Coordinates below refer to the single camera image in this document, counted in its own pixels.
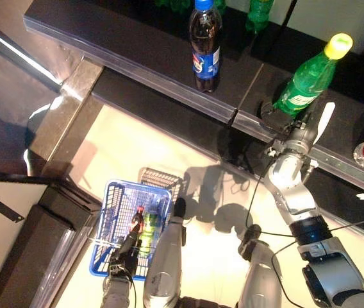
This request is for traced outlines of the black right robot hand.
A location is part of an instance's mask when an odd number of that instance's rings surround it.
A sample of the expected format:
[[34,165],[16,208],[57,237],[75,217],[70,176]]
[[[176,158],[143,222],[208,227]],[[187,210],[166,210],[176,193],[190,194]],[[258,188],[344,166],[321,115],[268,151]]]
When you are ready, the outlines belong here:
[[305,128],[311,113],[312,111],[308,107],[292,117],[281,109],[275,108],[271,101],[262,101],[258,109],[258,116],[262,124],[282,135],[290,135],[296,128]]

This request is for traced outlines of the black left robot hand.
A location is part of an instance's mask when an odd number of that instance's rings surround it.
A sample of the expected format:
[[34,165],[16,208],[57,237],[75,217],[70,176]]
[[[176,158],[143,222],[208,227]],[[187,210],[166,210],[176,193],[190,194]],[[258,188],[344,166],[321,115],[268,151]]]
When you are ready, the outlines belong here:
[[138,255],[142,244],[141,239],[127,236],[119,247],[114,248],[111,254],[108,273],[111,276],[120,276],[129,273],[135,276],[138,266]]

